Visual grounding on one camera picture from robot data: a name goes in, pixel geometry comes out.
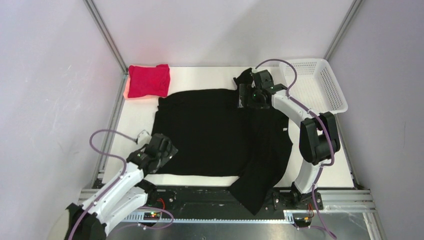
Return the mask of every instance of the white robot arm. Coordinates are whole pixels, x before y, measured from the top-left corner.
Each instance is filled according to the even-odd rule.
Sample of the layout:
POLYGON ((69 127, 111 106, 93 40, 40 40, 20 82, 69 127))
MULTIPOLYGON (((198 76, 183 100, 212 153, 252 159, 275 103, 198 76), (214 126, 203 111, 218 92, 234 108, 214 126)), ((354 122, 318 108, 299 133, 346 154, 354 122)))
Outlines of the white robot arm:
POLYGON ((122 219, 147 203, 155 186, 143 179, 145 175, 155 173, 177 151, 168 137, 154 134, 149 144, 129 155, 126 166, 96 194, 82 205, 69 205, 48 240, 105 240, 122 219))
POLYGON ((300 128, 299 148, 303 162, 299 175, 291 186, 293 202, 296 204, 304 198, 311 197, 312 187, 320 168, 330 165, 329 141, 324 132, 318 133, 323 131, 323 126, 333 153, 340 150, 336 118, 331 112, 320 113, 318 116, 312 109, 289 96, 285 86, 274 85, 273 77, 268 70, 253 71, 251 76, 253 84, 239 86, 239 108, 267 109, 272 106, 300 128))

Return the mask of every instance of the gray wall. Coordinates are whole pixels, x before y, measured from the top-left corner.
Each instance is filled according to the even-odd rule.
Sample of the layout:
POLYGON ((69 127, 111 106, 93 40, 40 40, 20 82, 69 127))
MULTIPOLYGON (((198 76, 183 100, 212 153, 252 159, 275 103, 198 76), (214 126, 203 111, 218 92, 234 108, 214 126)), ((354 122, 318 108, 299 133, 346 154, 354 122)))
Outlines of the gray wall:
POLYGON ((1 239, 46 239, 78 200, 120 80, 82 0, 1 1, 1 239))
POLYGON ((352 0, 96 0, 127 64, 321 58, 352 0))
POLYGON ((388 238, 422 239, 424 2, 365 1, 330 64, 349 155, 388 238))

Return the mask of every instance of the cable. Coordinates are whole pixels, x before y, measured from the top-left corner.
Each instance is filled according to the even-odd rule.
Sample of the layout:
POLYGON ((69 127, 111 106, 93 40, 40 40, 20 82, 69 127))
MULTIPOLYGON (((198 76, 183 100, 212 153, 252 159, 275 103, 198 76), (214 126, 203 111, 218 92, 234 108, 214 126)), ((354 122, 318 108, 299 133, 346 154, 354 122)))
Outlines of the cable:
POLYGON ((314 208, 312 207, 312 204, 311 203, 309 203, 307 205, 307 210, 308 210, 308 217, 310 219, 313 218, 315 216, 315 213, 314 213, 314 208))
POLYGON ((287 88, 287 90, 285 92, 285 95, 287 96, 288 99, 291 99, 299 107, 301 107, 303 110, 305 110, 311 116, 313 116, 314 118, 316 118, 316 120, 318 121, 319 125, 321 125, 322 131, 324 132, 325 138, 326 138, 327 143, 329 145, 331 162, 328 163, 328 164, 321 164, 321 166, 320 166, 320 168, 318 170, 318 174, 316 175, 316 178, 315 178, 315 180, 312 183, 312 201, 313 201, 313 204, 314 204, 315 209, 316 209, 316 214, 318 215, 319 220, 321 221, 321 224, 322 224, 323 227, 321 227, 321 226, 311 226, 309 228, 325 230, 330 235, 330 237, 332 237, 333 239, 336 240, 337 239, 337 236, 332 231, 329 230, 329 228, 327 227, 327 225, 324 222, 323 218, 321 217, 321 213, 320 213, 320 210, 318 208, 317 200, 315 199, 315 194, 314 194, 314 192, 315 192, 315 186, 317 185, 318 180, 320 179, 321 173, 323 172, 323 167, 332 166, 334 164, 334 161, 335 161, 334 160, 334 149, 333 149, 333 145, 332 145, 331 140, 330 140, 329 133, 328 133, 327 128, 324 125, 323 121, 318 117, 317 114, 315 114, 313 111, 311 111, 308 107, 306 107, 303 103, 301 103, 300 101, 298 101, 296 98, 290 96, 289 90, 293 87, 293 85, 296 83, 296 81, 298 79, 298 72, 296 71, 295 67, 292 64, 290 64, 286 60, 282 60, 282 59, 278 59, 278 58, 270 58, 270 59, 267 59, 267 60, 259 63, 255 67, 255 69, 258 69, 262 64, 267 63, 267 62, 270 62, 270 61, 277 61, 277 62, 285 63, 289 67, 291 67, 291 69, 293 69, 293 71, 294 71, 294 80, 290 84, 290 86, 288 86, 288 88, 287 88))
MULTIPOLYGON (((133 141, 133 142, 137 142, 137 139, 135 139, 135 138, 132 138, 132 137, 130 137, 130 136, 128 136, 128 135, 125 135, 125 134, 123 134, 123 133, 121 133, 121 132, 118 132, 118 131, 115 131, 115 130, 111 130, 111 129, 100 129, 100 130, 97 130, 97 131, 95 131, 91 136, 90 136, 90 140, 89 140, 89 143, 90 143, 90 146, 91 146, 91 148, 94 150, 94 151, 96 151, 97 153, 99 153, 99 154, 101 154, 101 155, 105 155, 105 156, 108 156, 108 157, 112 157, 112 158, 117 158, 117 159, 119 159, 119 160, 121 160, 122 161, 122 163, 123 163, 123 168, 122 168, 122 172, 121 172, 121 174, 120 174, 120 177, 122 177, 124 174, 125 174, 125 171, 127 170, 127 162, 125 161, 125 159, 124 158, 122 158, 121 156, 118 156, 118 155, 114 155, 114 154, 110 154, 110 153, 107 153, 107 152, 103 152, 103 151, 100 151, 99 149, 97 149, 95 146, 94 146, 94 144, 93 144, 93 138, 94 138, 94 136, 95 135, 97 135, 97 134, 99 134, 99 133, 103 133, 103 132, 108 132, 108 133, 114 133, 114 134, 118 134, 118 135, 121 135, 122 137, 124 137, 124 138, 127 138, 127 139, 129 139, 129 140, 131 140, 131 141, 133 141)), ((118 178, 116 178, 113 182, 112 182, 112 184, 111 185, 109 185, 102 193, 100 193, 95 199, 94 199, 94 201, 92 202, 92 203, 90 203, 89 205, 88 205, 88 207, 82 212, 82 214, 79 216, 79 218, 76 220, 76 222, 75 222, 75 224, 73 225, 73 227, 72 227, 72 230, 70 231, 70 234, 69 234, 69 237, 67 238, 68 240, 72 240, 72 238, 74 237, 74 235, 75 235, 75 232, 77 231, 77 228, 78 228, 78 226, 80 225, 80 223, 81 223, 81 221, 83 220, 83 218, 85 217, 85 215, 87 215, 87 213, 89 212, 89 210, 95 205, 95 203, 96 202, 98 202, 107 192, 109 192, 109 190, 111 189, 111 188, 113 188, 118 182, 119 182, 119 180, 121 180, 121 178, 120 177, 118 177, 118 178)))
POLYGON ((164 212, 164 213, 168 214, 171 217, 171 222, 169 222, 168 224, 166 224, 164 226, 159 226, 159 227, 146 226, 146 225, 143 225, 141 223, 128 224, 128 225, 122 226, 122 227, 114 230, 114 232, 115 233, 118 233, 122 229, 130 228, 130 227, 143 227, 143 229, 164 229, 164 228, 167 228, 167 227, 171 226, 174 223, 174 215, 172 215, 172 213, 170 213, 169 211, 167 211, 165 209, 160 209, 160 208, 151 207, 151 206, 143 206, 143 207, 141 207, 139 209, 146 209, 146 210, 153 210, 153 211, 158 211, 158 212, 164 212))
POLYGON ((288 62, 288 61, 286 61, 286 60, 283 60, 283 59, 278 59, 278 58, 270 58, 270 59, 267 59, 267 60, 265 60, 265 61, 263 61, 263 62, 261 62, 261 63, 259 63, 254 69, 258 69, 260 66, 262 66, 264 63, 267 63, 267 62, 281 62, 281 63, 285 63, 285 64, 287 64, 291 69, 293 69, 293 72, 294 72, 294 80, 293 80, 293 82, 290 84, 290 86, 288 86, 288 88, 287 88, 287 90, 286 90, 286 92, 285 92, 285 95, 288 97, 289 96, 289 91, 290 91, 290 89, 293 87, 293 85, 295 85, 295 83, 296 83, 296 81, 298 80, 298 72, 296 71, 296 68, 290 63, 290 62, 288 62))
POLYGON ((165 201, 162 198, 159 198, 157 201, 161 202, 162 203, 162 209, 165 209, 165 201))

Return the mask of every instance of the red towel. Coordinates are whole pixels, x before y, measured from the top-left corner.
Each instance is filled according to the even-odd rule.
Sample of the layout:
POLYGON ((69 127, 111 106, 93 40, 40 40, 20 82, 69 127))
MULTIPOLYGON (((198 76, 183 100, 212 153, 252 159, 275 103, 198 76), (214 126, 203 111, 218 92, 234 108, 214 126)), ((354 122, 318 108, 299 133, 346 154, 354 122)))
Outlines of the red towel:
POLYGON ((139 98, 146 95, 168 96, 170 87, 170 67, 168 64, 156 67, 129 66, 128 98, 139 98))

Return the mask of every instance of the white basket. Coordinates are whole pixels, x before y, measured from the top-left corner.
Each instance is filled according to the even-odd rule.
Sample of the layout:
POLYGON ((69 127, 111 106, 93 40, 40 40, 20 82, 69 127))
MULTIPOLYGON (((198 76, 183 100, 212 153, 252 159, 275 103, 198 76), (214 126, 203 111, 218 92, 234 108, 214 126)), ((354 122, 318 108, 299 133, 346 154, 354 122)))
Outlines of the white basket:
MULTIPOLYGON (((305 106, 325 113, 343 113, 348 110, 348 103, 340 89, 330 64, 321 58, 303 58, 288 60, 297 72, 297 81, 290 89, 290 95, 305 106)), ((289 86, 295 77, 292 68, 280 62, 279 69, 283 75, 283 84, 289 86)))

